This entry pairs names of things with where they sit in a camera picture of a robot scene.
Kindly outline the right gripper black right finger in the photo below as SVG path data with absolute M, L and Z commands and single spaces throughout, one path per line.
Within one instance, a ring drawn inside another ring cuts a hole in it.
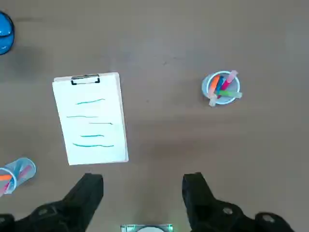
M 292 232 L 285 219 L 271 212 L 247 217 L 235 204 L 216 199 L 202 173 L 184 174 L 182 196 L 193 232 Z

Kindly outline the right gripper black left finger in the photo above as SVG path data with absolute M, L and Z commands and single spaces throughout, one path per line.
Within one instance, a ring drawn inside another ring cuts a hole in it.
M 60 201 L 43 204 L 15 220 L 1 214 L 2 232 L 85 232 L 104 195 L 103 176 L 86 173 Z

